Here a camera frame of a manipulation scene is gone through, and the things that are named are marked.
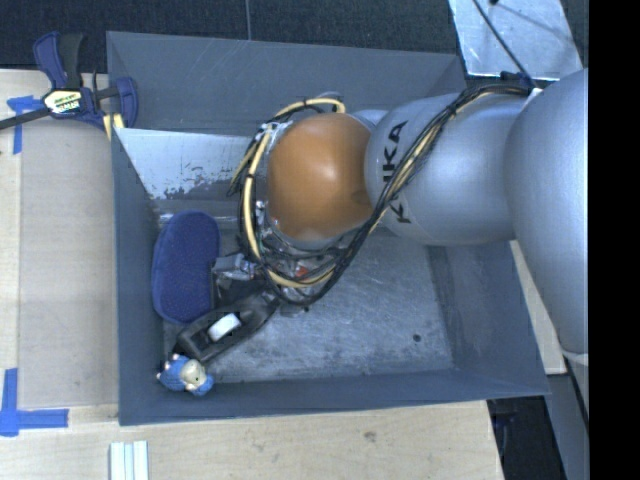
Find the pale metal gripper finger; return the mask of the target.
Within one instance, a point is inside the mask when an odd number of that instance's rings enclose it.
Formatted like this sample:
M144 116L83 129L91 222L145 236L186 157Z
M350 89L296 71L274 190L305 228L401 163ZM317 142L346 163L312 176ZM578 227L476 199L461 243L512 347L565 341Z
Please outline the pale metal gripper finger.
M255 276L255 264L242 253L236 253L218 257L213 263L212 273L231 280L250 281Z

